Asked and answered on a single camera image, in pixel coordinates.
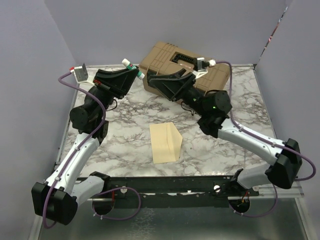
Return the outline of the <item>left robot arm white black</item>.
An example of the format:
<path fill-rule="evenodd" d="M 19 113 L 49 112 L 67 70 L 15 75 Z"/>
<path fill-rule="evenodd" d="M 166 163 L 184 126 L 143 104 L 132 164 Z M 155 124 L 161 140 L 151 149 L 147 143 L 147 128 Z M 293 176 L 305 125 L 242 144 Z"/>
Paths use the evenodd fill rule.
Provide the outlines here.
<path fill-rule="evenodd" d="M 56 170 L 43 182 L 36 182 L 32 189 L 32 202 L 36 215 L 42 217 L 45 229 L 57 223 L 68 225 L 78 207 L 92 197 L 111 197 L 114 208 L 116 192 L 137 191 L 131 187 L 111 188 L 111 177 L 93 172 L 81 183 L 76 183 L 88 159 L 98 149 L 108 133 L 106 112 L 110 105 L 123 99 L 135 78 L 142 76 L 138 67 L 130 65 L 116 71 L 99 69 L 92 80 L 85 65 L 72 67 L 58 78 L 64 86 L 85 94 L 82 105 L 69 112 L 73 128 L 78 130 L 73 146 Z"/>

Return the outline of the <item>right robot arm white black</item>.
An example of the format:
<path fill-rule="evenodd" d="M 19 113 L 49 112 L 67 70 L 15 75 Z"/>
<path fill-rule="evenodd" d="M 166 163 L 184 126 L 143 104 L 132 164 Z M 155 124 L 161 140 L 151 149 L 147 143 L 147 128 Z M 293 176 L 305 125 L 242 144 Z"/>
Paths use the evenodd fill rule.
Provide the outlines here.
<path fill-rule="evenodd" d="M 194 87 L 199 73 L 182 69 L 173 74 L 150 75 L 148 84 L 169 101 L 181 100 L 200 115 L 198 125 L 205 135 L 234 143 L 259 156 L 266 163 L 251 169 L 239 169 L 229 189 L 240 196 L 254 186 L 273 184 L 290 189 L 302 165 L 299 144 L 282 141 L 247 128 L 231 118 L 231 99 L 225 90 L 202 93 Z"/>

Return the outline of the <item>cream paper envelope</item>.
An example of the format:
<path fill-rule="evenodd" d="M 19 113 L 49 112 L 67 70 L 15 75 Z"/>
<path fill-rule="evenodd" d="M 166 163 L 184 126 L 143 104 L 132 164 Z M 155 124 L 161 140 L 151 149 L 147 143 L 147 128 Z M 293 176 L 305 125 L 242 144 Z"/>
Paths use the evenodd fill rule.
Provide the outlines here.
<path fill-rule="evenodd" d="M 177 162 L 183 137 L 173 122 L 150 124 L 150 141 L 154 164 Z"/>

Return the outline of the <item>green white glue stick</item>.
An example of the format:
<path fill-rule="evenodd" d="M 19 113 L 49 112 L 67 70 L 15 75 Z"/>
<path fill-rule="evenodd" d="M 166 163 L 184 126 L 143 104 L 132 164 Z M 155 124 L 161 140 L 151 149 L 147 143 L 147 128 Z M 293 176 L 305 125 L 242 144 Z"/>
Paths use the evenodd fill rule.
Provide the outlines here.
<path fill-rule="evenodd" d="M 145 77 L 145 74 L 142 73 L 137 66 L 132 64 L 128 59 L 124 58 L 122 64 L 129 70 L 138 70 L 137 77 L 142 80 Z"/>

